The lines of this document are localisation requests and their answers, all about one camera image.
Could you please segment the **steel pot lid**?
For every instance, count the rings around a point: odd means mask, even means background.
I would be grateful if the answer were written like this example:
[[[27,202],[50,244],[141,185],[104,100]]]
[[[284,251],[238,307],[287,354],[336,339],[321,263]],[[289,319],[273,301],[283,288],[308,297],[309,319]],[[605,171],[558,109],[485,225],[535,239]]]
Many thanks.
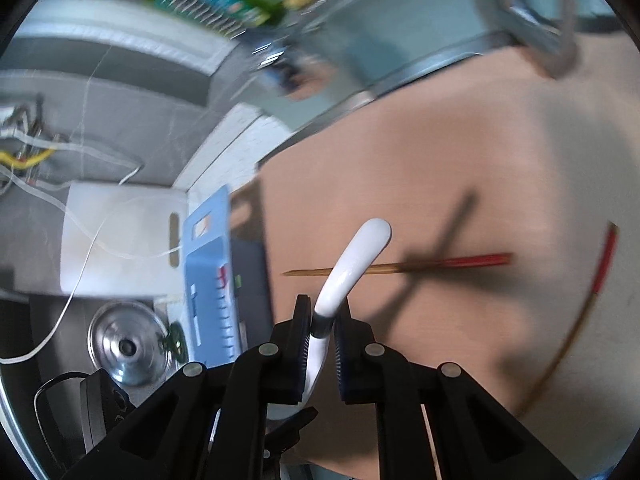
[[[145,304],[114,300],[104,304],[89,324],[87,347],[96,368],[121,385],[143,387],[164,376],[170,362],[163,340],[168,331]]]

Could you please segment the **white ceramic spoon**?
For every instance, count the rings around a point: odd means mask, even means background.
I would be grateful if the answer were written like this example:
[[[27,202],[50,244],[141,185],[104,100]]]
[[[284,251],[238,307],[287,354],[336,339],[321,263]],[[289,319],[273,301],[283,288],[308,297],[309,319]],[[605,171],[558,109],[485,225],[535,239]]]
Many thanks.
[[[338,309],[392,238],[392,227],[380,218],[363,223],[337,259],[320,289],[312,311],[302,400],[295,405],[269,404],[269,420],[285,420],[301,411],[317,385],[328,354]]]

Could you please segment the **blue plastic basket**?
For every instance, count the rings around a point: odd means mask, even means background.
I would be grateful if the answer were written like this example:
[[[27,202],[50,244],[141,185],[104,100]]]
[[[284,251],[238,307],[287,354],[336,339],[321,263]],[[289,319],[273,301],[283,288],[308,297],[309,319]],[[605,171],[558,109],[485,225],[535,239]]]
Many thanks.
[[[193,359],[208,367],[229,364],[242,353],[242,344],[225,185],[184,220],[182,251]]]

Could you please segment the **tan felt mat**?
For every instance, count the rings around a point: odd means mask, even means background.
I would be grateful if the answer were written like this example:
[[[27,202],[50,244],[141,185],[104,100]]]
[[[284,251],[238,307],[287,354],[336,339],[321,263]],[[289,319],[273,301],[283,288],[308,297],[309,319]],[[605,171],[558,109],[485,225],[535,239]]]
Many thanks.
[[[585,35],[553,80],[505,48],[398,90],[269,159],[232,196],[235,235],[267,247],[273,315],[322,281],[366,220],[384,263],[513,252],[500,268],[368,275],[352,315],[407,359],[459,363],[511,413],[584,302],[608,222],[620,228],[578,341],[520,421],[578,477],[639,427],[639,52]]]

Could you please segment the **white cutting board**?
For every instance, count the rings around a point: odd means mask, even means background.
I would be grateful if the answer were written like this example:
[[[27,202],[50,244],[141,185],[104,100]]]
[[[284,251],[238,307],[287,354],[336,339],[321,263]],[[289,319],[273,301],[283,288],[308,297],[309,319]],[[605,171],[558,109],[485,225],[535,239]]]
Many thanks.
[[[172,188],[78,182],[66,198],[60,289],[85,297],[178,296],[186,194]]]

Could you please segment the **chrome kitchen faucet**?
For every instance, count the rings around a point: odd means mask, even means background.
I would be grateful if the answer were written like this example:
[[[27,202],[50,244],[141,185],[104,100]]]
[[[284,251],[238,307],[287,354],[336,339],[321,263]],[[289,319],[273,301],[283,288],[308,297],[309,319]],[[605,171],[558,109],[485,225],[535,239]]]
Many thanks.
[[[575,61],[577,7],[578,0],[318,0],[285,8],[279,27],[259,41],[253,77],[293,99],[385,96],[512,46],[544,72],[563,73]]]

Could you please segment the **lone red-tipped chopstick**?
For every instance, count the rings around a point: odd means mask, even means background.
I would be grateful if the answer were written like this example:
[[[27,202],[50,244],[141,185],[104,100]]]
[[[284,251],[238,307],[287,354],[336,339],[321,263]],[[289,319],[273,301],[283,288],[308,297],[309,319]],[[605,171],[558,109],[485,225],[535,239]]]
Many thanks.
[[[393,263],[372,263],[365,266],[363,263],[343,262],[337,263],[334,268],[320,269],[296,269],[288,270],[283,276],[288,278],[301,278],[302,276],[329,276],[333,271],[362,271],[364,274],[398,274],[398,273],[424,273],[439,270],[456,269],[481,269],[492,266],[508,266],[514,263],[513,252],[494,252],[493,254],[464,256],[443,259],[414,259]]]

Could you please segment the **red-tipped wooden chopstick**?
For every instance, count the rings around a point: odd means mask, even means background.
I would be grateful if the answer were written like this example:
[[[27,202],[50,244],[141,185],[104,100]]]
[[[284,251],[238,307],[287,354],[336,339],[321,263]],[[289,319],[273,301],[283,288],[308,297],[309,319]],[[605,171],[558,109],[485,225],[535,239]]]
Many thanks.
[[[602,244],[602,250],[596,266],[596,272],[594,272],[587,296],[582,303],[572,326],[570,326],[570,330],[560,345],[560,348],[555,352],[555,355],[549,365],[535,382],[535,385],[533,385],[529,393],[527,393],[525,399],[516,408],[516,417],[525,416],[539,401],[544,390],[546,390],[551,384],[553,376],[570,354],[570,349],[574,346],[574,343],[578,341],[580,333],[585,328],[588,318],[601,295],[606,278],[608,277],[608,272],[610,272],[612,262],[615,257],[619,239],[620,228],[616,226],[614,222],[608,222],[608,228],[606,229],[605,239]]]

